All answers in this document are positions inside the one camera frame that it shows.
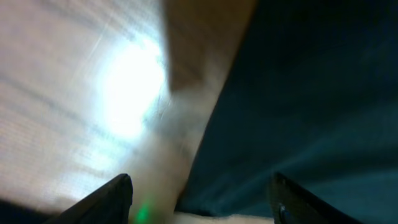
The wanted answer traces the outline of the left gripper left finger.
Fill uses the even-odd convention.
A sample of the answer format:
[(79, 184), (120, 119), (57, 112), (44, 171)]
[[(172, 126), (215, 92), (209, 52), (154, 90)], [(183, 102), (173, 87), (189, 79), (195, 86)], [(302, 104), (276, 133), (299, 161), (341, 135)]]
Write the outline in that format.
[(44, 224), (128, 224), (133, 187), (127, 174), (119, 174)]

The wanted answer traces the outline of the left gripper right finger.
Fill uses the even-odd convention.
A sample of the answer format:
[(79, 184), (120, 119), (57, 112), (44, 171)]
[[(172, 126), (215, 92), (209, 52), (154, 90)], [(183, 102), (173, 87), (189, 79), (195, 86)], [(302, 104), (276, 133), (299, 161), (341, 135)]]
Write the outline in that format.
[(275, 224), (361, 224), (280, 172), (271, 178), (268, 198)]

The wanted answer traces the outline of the black t-shirt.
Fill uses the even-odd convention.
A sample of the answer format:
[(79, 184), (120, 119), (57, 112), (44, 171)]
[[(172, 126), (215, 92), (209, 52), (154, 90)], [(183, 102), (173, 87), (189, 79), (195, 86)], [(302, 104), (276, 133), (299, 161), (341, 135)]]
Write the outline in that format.
[(397, 1), (259, 1), (176, 211), (291, 218), (276, 173), (397, 222)]

